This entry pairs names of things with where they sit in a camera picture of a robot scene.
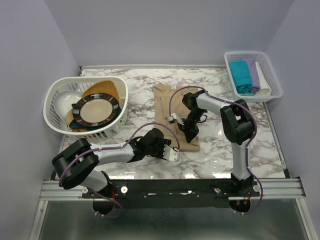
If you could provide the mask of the beige t shirt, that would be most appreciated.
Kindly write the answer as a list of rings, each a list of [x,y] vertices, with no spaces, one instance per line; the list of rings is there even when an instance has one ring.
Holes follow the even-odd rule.
[[[153,86],[154,92],[154,103],[155,103],[155,121],[167,126],[170,130],[157,125],[156,127],[162,131],[165,139],[171,140],[171,146],[176,147],[177,141],[172,135],[175,133],[179,143],[179,150],[182,152],[199,152],[200,143],[199,138],[194,138],[190,143],[187,143],[184,133],[179,130],[176,123],[170,124],[167,117],[170,113],[175,113],[182,118],[186,118],[190,113],[190,110],[182,103],[182,99],[187,93],[195,93],[196,88],[186,88],[179,92],[176,90],[180,89],[179,85],[168,85],[163,83],[158,83]]]

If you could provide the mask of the white rectangular plastic basket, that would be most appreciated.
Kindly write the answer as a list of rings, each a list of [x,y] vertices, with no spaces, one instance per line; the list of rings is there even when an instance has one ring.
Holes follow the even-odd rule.
[[[231,62],[240,61],[243,58],[254,58],[258,63],[261,73],[263,74],[266,83],[270,87],[270,95],[254,95],[254,96],[243,96],[238,94],[234,80],[232,77],[229,64]],[[249,103],[266,103],[273,99],[278,99],[283,96],[283,90],[274,71],[274,68],[270,62],[269,57],[261,51],[229,51],[224,54],[224,60],[226,64],[226,69],[229,75],[230,88],[235,100],[244,99]]]

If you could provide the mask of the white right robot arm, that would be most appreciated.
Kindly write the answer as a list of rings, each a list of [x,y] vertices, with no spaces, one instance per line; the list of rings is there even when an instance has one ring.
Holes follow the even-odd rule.
[[[257,134],[257,123],[245,100],[224,100],[208,94],[206,90],[187,93],[182,103],[190,110],[186,118],[177,119],[179,130],[190,143],[199,133],[198,123],[207,112],[220,116],[225,137],[232,147],[233,168],[230,191],[241,196],[254,185],[250,170],[249,146]]]

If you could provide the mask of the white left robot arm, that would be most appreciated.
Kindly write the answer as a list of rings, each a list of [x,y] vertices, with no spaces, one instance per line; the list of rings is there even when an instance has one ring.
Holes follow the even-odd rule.
[[[149,156],[166,161],[178,161],[180,153],[170,147],[171,141],[157,128],[144,136],[132,138],[119,144],[100,145],[81,138],[56,155],[52,165],[59,177],[59,186],[65,190],[76,186],[93,189],[101,198],[111,191],[111,182],[98,165],[110,163],[133,163]]]

